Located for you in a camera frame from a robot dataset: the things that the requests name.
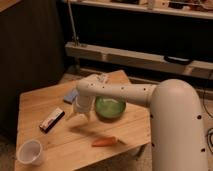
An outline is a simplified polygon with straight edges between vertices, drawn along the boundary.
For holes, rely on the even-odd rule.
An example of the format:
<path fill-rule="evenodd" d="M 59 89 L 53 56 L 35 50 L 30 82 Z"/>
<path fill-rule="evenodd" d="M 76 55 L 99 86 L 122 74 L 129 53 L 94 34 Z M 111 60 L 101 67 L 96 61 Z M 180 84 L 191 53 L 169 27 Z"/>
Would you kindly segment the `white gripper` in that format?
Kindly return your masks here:
<path fill-rule="evenodd" d="M 92 105 L 92 98 L 91 97 L 77 96 L 75 98 L 75 101 L 74 101 L 74 104 L 73 104 L 73 109 L 74 109 L 75 112 L 70 113 L 67 116 L 66 121 L 68 121 L 69 119 L 76 116 L 77 113 L 82 113 L 82 114 L 85 114 L 87 121 L 90 122 L 89 112 L 90 112 L 90 109 L 91 109 L 91 105 Z"/>

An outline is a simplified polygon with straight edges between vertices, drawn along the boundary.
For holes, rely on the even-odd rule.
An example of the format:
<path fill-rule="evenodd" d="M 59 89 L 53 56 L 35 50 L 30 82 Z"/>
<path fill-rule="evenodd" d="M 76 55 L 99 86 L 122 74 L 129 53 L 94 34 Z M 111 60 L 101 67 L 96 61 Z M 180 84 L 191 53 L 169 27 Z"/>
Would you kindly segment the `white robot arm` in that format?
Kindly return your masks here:
<path fill-rule="evenodd" d="M 208 171 L 202 105 L 187 82 L 154 84 L 101 83 L 89 76 L 76 83 L 74 110 L 88 113 L 96 96 L 149 108 L 152 171 Z"/>

